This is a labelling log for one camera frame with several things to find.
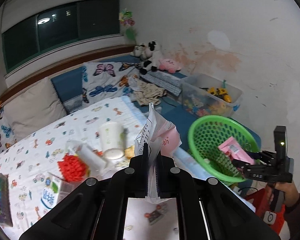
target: beige pillow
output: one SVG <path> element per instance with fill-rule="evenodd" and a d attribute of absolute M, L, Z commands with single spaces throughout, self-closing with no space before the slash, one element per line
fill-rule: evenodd
<path fill-rule="evenodd" d="M 44 78 L 4 106 L 17 140 L 66 116 L 49 78 Z"/>

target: white paper cup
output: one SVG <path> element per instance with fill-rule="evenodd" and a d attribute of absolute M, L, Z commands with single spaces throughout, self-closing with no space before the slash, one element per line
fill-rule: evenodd
<path fill-rule="evenodd" d="M 123 126 L 118 122 L 106 122 L 99 128 L 103 155 L 109 160 L 124 155 Z"/>

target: pillow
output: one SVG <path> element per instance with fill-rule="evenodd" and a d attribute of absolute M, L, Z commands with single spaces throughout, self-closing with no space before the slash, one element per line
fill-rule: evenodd
<path fill-rule="evenodd" d="M 0 109 L 0 153 L 17 142 L 12 128 L 9 125 L 4 108 Z"/>
<path fill-rule="evenodd" d="M 91 62 L 82 67 L 82 106 L 102 99 L 130 95 L 128 78 L 139 74 L 138 63 Z"/>
<path fill-rule="evenodd" d="M 17 140 L 66 116 L 49 78 L 44 78 L 4 107 Z"/>

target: crumpled clothing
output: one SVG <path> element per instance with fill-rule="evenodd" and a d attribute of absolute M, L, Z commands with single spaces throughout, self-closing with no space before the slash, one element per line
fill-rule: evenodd
<path fill-rule="evenodd" d="M 159 88 L 154 84 L 143 82 L 139 79 L 135 79 L 139 91 L 134 91 L 133 95 L 136 97 L 137 102 L 140 106 L 148 106 L 149 103 L 153 102 L 155 106 L 161 103 L 158 97 L 165 96 L 167 91 L 163 88 Z"/>

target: bed sheet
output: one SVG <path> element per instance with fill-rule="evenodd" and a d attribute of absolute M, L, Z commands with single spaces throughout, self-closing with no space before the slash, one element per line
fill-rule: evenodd
<path fill-rule="evenodd" d="M 48 211 L 40 202 L 48 172 L 62 177 L 61 161 L 68 140 L 81 140 L 101 150 L 96 132 L 107 121 L 121 122 L 127 131 L 127 147 L 146 123 L 146 118 L 128 96 L 107 98 L 68 115 L 29 135 L 0 154 L 0 173 L 7 175 L 13 228 L 3 230 L 12 240 L 36 223 Z M 117 170 L 129 165 L 125 157 L 115 160 Z"/>

